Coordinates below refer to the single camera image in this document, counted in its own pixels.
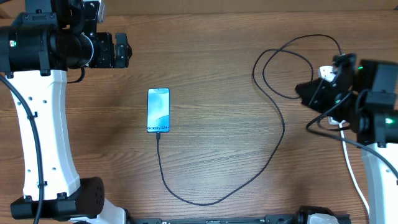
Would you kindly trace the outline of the white power strip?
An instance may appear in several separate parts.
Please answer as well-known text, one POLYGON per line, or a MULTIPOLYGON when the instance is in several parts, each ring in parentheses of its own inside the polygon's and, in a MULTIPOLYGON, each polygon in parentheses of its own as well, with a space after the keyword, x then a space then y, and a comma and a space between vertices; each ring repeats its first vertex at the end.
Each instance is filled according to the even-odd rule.
MULTIPOLYGON (((318 77, 322 78, 328 82, 332 82, 333 79, 335 78, 335 74, 333 73, 333 67, 330 65, 324 65, 321 66, 318 71, 318 77)), ((344 121, 338 122, 336 120, 333 119, 333 117, 329 116, 328 117, 328 123, 331 125, 338 125, 340 128, 343 127, 343 123, 344 121)))

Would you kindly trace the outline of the blue Galaxy smartphone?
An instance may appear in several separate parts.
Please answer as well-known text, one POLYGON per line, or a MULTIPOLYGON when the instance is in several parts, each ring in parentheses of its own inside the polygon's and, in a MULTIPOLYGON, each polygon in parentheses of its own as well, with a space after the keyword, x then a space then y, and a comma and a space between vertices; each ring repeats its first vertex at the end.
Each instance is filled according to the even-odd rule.
POLYGON ((151 88, 147 92, 147 132, 170 131, 170 89, 151 88))

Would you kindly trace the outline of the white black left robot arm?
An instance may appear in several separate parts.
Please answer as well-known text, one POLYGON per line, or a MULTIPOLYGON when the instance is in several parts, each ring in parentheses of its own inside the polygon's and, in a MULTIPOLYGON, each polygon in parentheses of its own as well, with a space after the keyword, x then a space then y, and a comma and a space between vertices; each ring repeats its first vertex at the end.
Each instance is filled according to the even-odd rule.
POLYGON ((1 28, 1 81, 12 93, 24 153, 16 220, 132 223, 104 195, 99 177, 81 178, 73 163, 65 109, 67 72, 127 68, 132 49, 124 33, 98 32, 103 1, 26 1, 1 28))

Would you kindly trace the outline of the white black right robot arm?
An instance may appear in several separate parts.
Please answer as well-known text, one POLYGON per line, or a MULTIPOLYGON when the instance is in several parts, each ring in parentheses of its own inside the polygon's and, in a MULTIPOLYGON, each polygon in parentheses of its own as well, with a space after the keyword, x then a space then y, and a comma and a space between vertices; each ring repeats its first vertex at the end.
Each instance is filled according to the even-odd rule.
POLYGON ((310 133, 344 141, 362 150, 369 197, 370 223, 397 223, 397 63, 334 58, 332 80, 298 84, 302 104, 320 113, 306 125, 310 133), (345 121, 356 140, 311 129, 330 116, 345 121))

